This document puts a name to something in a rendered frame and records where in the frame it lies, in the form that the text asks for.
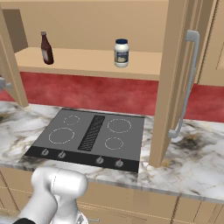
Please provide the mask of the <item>white mayonnaise jar blue lid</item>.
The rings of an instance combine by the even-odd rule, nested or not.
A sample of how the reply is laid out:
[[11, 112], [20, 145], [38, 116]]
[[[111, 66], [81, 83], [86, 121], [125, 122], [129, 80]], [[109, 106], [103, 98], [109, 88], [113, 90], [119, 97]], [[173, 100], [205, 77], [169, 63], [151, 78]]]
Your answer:
[[130, 47], [126, 38], [118, 38], [115, 41], [115, 65], [117, 67], [126, 67], [129, 64]]

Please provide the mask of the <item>beige cabinet door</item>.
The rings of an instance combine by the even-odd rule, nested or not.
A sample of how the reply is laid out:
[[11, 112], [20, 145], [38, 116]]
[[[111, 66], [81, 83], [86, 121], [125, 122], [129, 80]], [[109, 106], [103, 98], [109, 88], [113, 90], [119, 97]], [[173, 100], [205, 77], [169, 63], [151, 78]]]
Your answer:
[[5, 23], [3, 10], [0, 6], [0, 77], [3, 77], [12, 88], [4, 88], [21, 107], [29, 105], [18, 63], [15, 58], [10, 35]]
[[186, 41], [186, 32], [193, 30], [199, 33], [193, 87], [193, 83], [197, 80], [197, 72], [201, 68], [216, 4], [217, 0], [169, 1], [150, 145], [151, 166], [161, 165], [168, 145], [173, 139], [168, 137], [168, 132], [176, 129], [182, 114], [194, 48], [193, 42]]

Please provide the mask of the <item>dark red ketchup bottle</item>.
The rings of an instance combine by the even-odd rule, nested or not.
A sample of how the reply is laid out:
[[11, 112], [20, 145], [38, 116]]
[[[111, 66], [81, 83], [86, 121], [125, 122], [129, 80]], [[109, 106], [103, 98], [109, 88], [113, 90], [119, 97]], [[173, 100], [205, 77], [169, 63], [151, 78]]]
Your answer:
[[41, 37], [42, 37], [41, 52], [42, 52], [43, 60], [47, 65], [52, 65], [53, 62], [54, 62], [52, 47], [51, 47], [50, 43], [48, 42], [46, 32], [42, 31], [40, 34], [41, 34]]

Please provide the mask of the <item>beige base cabinet run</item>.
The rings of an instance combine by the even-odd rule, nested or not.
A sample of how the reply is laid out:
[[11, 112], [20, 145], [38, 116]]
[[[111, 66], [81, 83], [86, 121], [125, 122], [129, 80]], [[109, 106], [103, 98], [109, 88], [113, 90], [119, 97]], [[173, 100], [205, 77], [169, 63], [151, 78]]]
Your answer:
[[133, 224], [224, 224], [224, 205], [97, 182], [78, 199], [85, 214], [99, 212]]

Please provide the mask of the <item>grey electric hob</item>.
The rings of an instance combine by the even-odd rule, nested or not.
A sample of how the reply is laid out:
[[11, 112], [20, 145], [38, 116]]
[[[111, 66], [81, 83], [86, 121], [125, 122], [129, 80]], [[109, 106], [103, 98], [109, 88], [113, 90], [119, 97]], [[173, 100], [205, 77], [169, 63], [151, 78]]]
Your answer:
[[[144, 118], [63, 108], [26, 152], [29, 157], [138, 172]], [[66, 156], [58, 158], [60, 152]], [[102, 157], [102, 164], [96, 159]], [[116, 161], [123, 161], [122, 167]]]

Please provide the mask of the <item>open beige wall cabinet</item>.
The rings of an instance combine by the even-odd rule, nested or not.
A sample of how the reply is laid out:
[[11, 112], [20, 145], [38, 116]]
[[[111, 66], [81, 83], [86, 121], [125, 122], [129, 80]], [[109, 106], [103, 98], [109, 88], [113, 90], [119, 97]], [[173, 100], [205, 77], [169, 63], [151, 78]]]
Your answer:
[[[121, 79], [159, 79], [169, 0], [0, 0], [11, 14], [10, 40], [22, 72]], [[41, 32], [53, 64], [41, 52]], [[117, 39], [127, 39], [129, 64], [115, 65]]]

